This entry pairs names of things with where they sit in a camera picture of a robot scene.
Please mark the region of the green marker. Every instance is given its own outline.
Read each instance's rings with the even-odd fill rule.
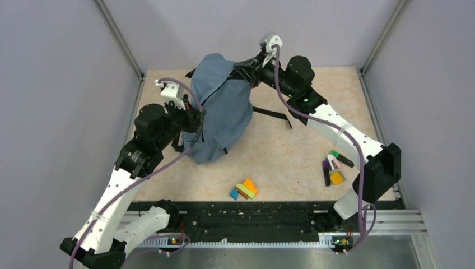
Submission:
[[[330,154],[335,156],[337,158],[337,160],[339,160],[342,163],[348,165],[349,167],[354,167],[355,166],[355,164],[350,159],[348,159],[345,156],[341,155],[337,151],[331,150]]]

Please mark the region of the marker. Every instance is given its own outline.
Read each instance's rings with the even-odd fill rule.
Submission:
[[[330,181],[330,168],[328,167],[328,161],[324,160],[322,161],[322,166],[323,166],[323,175],[325,177],[325,186],[329,187],[332,185],[332,182]]]
[[[337,160],[341,161],[342,163],[348,165],[349,167],[354,167],[355,164],[348,158],[346,158],[345,156],[341,155],[340,153],[332,150],[330,152],[331,155],[335,156],[337,158]]]
[[[341,167],[341,163],[335,158],[335,156],[328,154],[327,160],[330,164],[330,171],[337,170]]]

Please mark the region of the gray fabric bag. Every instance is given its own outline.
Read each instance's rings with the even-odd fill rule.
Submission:
[[[197,143],[188,152],[197,164],[206,160],[214,162],[226,155],[236,144],[252,119],[253,111],[284,119],[292,128],[287,116],[262,108],[253,107],[249,101],[251,85],[242,79],[228,79],[235,62],[221,54],[205,56],[198,67],[187,74],[192,78],[191,90],[198,96],[204,116],[203,132]],[[194,99],[190,101],[197,107]],[[196,133],[183,132],[183,148],[192,143]],[[178,150],[178,139],[173,145]]]

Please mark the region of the cable tie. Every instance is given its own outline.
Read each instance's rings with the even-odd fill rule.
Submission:
[[[333,140],[333,144],[334,144],[335,146],[338,146],[337,144],[338,144],[338,142],[340,141],[340,138],[341,138],[343,132],[346,131],[346,130],[348,130],[348,129],[350,129],[351,127],[353,127],[353,124],[348,123],[348,122],[345,123],[343,126],[341,126],[340,130],[338,130],[338,132],[337,132],[337,134],[336,134],[336,136],[335,136],[335,139]]]
[[[120,220],[121,219],[121,218],[110,219],[110,218],[105,217],[103,215],[99,215],[99,213],[95,210],[92,211],[91,216],[92,216],[93,220],[102,221],[102,222],[110,222],[111,220]]]

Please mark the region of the beige table surface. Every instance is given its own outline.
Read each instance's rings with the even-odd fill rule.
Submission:
[[[355,67],[313,69],[313,88],[327,98],[342,117],[376,139]],[[184,77],[189,71],[148,71],[139,108],[150,103],[163,105],[155,79],[173,77],[189,86],[190,80]],[[258,190],[255,201],[337,200],[351,188],[358,170],[344,165],[341,171],[347,180],[340,185],[325,186],[322,161],[331,149],[338,149],[323,135],[290,116],[274,89],[261,84],[252,89],[250,101],[260,108],[286,113],[294,129],[288,129],[284,120],[254,113],[245,133],[228,155],[214,163],[200,165],[185,156],[152,177],[134,199],[234,201],[229,192],[247,177]],[[178,155],[171,146],[163,153],[160,166]],[[393,191],[388,191],[381,200],[394,200]]]

